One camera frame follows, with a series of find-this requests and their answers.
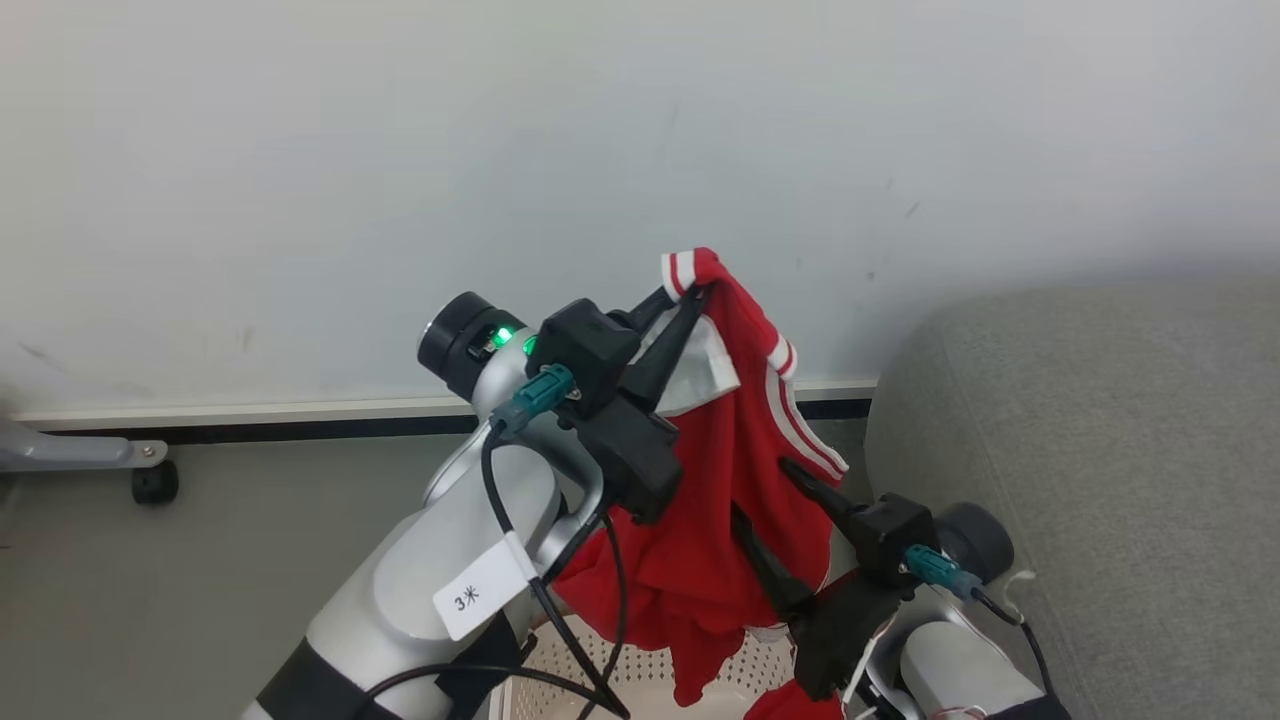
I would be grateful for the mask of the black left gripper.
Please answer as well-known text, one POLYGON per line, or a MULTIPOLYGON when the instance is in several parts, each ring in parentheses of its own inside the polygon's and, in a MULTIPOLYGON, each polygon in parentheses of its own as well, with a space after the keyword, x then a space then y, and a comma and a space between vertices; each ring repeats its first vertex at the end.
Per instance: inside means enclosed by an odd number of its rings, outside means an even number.
POLYGON ((678 429, 652 413, 712 295, 708 286, 694 286, 675 299, 657 288, 635 307, 605 313, 636 337, 646 337, 659 319, 667 318, 657 337, 623 370, 621 393, 628 401, 616 396, 593 413, 575 413, 579 442, 600 468, 605 496, 639 525, 653 527, 660 520, 684 477, 675 452, 678 429))

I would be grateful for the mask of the grey metal cart leg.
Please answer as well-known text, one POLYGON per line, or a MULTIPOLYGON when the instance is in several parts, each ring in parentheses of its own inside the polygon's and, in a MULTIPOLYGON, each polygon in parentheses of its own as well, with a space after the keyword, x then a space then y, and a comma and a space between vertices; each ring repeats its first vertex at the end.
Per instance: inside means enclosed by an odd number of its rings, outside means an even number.
POLYGON ((0 416, 0 474, 145 469, 166 461, 168 454, 159 439, 51 436, 0 416))

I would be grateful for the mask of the beige perforated laundry basket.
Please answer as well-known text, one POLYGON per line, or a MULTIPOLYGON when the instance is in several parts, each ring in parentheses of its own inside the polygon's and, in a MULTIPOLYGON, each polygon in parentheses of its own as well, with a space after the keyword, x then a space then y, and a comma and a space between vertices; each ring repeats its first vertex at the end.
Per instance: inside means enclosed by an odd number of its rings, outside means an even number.
MULTIPOLYGON (((593 632, 577 616, 566 621, 589 657, 603 667, 613 644, 593 632)), ((588 680, 563 641, 548 623, 534 635, 535 647, 525 667, 541 670, 586 685, 588 680)), ((669 651, 644 651, 627 644, 620 653, 611 688, 625 702, 632 720, 744 720, 765 693, 792 679, 794 661, 786 641, 763 643, 751 635, 727 659, 701 700, 689 707, 675 702, 675 670, 669 651)), ((586 701, 558 687, 513 676, 490 694, 486 716, 475 720, 576 720, 586 701)))

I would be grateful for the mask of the black caster wheel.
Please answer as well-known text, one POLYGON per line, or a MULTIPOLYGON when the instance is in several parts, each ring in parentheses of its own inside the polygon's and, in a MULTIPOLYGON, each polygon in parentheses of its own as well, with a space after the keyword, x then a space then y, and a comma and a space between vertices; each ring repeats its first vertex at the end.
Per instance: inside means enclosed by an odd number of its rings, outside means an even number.
POLYGON ((151 468, 134 468, 131 473, 131 495, 137 505, 169 505, 177 498, 179 488, 179 471, 172 460, 151 468))

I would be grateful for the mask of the grey fabric sofa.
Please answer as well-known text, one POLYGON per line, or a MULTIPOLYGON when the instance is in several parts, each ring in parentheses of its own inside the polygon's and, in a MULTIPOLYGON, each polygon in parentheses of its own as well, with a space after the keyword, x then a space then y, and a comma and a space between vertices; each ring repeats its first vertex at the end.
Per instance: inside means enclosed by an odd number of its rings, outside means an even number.
POLYGON ((970 501, 1076 720, 1280 720, 1280 279, 970 301, 881 375, 870 486, 970 501))

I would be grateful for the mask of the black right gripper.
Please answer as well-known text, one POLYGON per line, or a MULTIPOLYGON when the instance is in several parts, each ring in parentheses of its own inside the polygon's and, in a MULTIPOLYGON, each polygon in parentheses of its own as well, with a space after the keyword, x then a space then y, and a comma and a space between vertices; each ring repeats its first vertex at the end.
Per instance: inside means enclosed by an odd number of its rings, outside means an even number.
MULTIPOLYGON (((851 502, 790 457, 782 457, 778 465, 797 491, 822 509, 847 543, 855 546, 858 516, 868 506, 851 502)), ((876 638, 902 603, 902 592, 859 575, 844 575, 814 596, 810 587, 768 548, 736 503, 730 507, 730 527, 778 620, 800 623, 795 635, 794 680, 806 697, 814 702, 827 701, 858 685, 876 638)))

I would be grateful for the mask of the red garment with white stripes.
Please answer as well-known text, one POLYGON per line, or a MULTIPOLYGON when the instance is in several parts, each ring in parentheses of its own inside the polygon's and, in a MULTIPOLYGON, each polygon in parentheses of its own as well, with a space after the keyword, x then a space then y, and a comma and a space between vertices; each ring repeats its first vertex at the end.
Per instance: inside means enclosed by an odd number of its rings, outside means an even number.
POLYGON ((557 594, 594 632, 645 651, 668 650, 675 702, 701 700, 749 634, 781 635, 782 621, 733 541, 730 507, 810 589, 829 574, 832 521, 780 469, 790 457, 838 487, 847 464, 805 423, 794 398, 796 348, 709 249, 666 254, 663 288, 713 295, 660 413, 678 429, 684 478, 653 527, 614 510, 556 580, 557 594))

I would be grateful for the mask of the white and black baseboard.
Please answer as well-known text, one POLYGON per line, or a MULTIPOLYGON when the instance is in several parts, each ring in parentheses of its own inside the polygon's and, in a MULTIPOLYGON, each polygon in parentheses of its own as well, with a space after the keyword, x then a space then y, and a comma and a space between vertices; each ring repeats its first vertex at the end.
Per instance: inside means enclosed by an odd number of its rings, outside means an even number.
POLYGON ((14 411, 12 418, 55 434, 118 433, 169 445, 456 436, 477 427, 470 405, 454 396, 83 413, 14 411))

